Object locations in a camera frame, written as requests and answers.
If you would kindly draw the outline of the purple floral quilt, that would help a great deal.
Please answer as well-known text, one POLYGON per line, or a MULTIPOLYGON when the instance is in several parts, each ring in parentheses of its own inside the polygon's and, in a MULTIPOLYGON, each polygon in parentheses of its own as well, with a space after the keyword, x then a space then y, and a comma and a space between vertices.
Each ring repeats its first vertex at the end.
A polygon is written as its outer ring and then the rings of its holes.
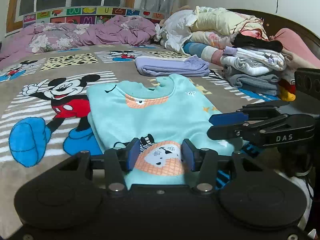
POLYGON ((38 53, 103 44, 150 43, 156 26, 141 16, 117 15, 105 23, 35 23, 16 33, 1 50, 1 69, 38 53))

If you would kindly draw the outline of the pink pillow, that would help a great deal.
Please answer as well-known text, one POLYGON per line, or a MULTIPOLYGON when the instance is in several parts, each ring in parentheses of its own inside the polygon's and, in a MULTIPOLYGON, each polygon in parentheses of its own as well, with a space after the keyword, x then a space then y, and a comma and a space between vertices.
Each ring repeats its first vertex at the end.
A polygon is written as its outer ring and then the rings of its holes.
POLYGON ((295 53, 299 57, 310 62, 316 68, 319 68, 319 59, 311 52, 301 37, 291 29, 280 29, 273 39, 280 41, 284 49, 295 53))

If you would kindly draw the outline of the light blue printed sweatshirt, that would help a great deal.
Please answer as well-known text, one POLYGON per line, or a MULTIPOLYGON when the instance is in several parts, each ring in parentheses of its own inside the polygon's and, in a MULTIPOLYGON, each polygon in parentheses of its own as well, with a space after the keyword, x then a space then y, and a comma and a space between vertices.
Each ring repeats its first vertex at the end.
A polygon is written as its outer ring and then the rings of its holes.
POLYGON ((89 123, 102 151, 140 140, 135 166, 124 174, 127 186, 195 185, 198 174, 188 170, 182 155, 184 139, 226 156, 244 142, 207 136, 209 119, 219 111, 188 78, 172 74, 157 82, 153 88, 131 81, 89 86, 89 123))

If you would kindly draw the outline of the pile of unfolded clothes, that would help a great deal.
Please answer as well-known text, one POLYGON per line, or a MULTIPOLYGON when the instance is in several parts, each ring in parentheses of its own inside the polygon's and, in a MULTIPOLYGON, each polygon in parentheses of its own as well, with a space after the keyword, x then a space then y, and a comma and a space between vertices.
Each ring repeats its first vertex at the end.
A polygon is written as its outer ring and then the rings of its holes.
POLYGON ((294 83, 291 55, 269 40, 263 20, 225 8, 182 7, 155 25, 154 40, 182 55, 223 67, 223 78, 239 90, 294 101, 284 81, 294 83))

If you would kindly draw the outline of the brown Mickey Mouse blanket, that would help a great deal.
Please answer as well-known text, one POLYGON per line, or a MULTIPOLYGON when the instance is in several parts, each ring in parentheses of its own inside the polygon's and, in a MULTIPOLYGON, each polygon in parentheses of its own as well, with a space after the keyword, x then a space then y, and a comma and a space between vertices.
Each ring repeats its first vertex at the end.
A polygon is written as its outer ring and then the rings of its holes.
MULTIPOLYGON (((184 58, 161 49, 104 46, 71 53, 32 55, 1 71, 1 235, 21 223, 14 194, 26 181, 80 150, 101 149, 88 122, 91 85, 131 81, 147 88, 157 79, 136 68, 140 56, 184 58)), ((220 112, 247 103, 276 100, 232 87, 223 68, 209 64, 207 76, 184 76, 220 112)))

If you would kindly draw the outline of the colourful alphabet wall mat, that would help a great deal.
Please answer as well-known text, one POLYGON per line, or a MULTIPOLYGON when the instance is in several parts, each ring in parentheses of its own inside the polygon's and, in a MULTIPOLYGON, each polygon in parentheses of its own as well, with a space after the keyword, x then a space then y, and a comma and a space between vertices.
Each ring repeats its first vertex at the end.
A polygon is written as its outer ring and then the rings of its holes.
POLYGON ((64 7, 45 11, 37 11, 23 16, 23 27, 34 23, 74 23, 96 24, 105 23, 114 16, 141 16, 153 23, 165 18, 160 12, 124 7, 64 7))

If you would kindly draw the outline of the folded lavender garment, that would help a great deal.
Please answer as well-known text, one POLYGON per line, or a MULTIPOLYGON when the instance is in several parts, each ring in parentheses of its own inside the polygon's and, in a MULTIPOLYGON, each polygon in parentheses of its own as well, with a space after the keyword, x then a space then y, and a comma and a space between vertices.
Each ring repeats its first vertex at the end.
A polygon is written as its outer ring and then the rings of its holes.
POLYGON ((180 74, 183 76, 207 76, 210 73, 209 62, 196 55, 186 58, 163 58, 140 56, 135 59, 137 71, 144 76, 167 76, 180 74))

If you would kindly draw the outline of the dark wooden headboard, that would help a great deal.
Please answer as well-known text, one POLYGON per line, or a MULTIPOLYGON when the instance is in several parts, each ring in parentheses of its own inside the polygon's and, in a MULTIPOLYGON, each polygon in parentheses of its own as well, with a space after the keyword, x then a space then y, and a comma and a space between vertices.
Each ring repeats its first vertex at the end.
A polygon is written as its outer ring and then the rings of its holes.
POLYGON ((287 18, 280 17, 278 15, 269 14, 262 11, 247 10, 247 9, 229 9, 233 12, 238 12, 246 15, 253 15, 263 20, 263 26, 268 36, 275 36, 276 33, 283 28, 291 29, 300 36, 303 42, 311 50, 311 52, 319 59, 319 37, 307 29, 306 27, 296 23, 287 18))

